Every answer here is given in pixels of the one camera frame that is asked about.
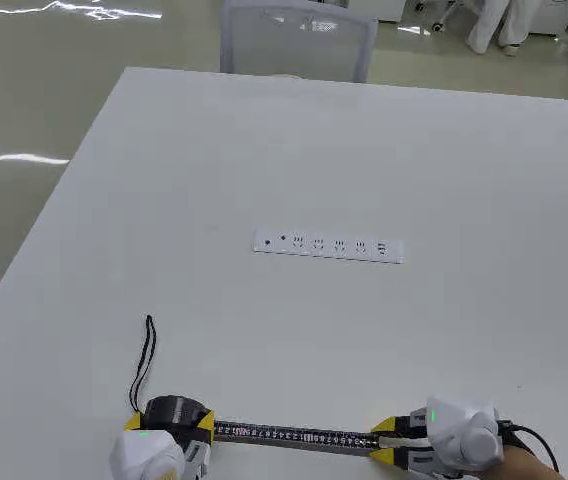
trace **chair backrest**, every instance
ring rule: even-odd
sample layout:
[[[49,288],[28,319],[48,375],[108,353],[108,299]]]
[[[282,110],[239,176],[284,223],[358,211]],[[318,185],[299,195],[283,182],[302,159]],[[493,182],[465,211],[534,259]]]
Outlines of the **chair backrest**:
[[[220,71],[366,81],[377,20],[308,0],[226,0]]]

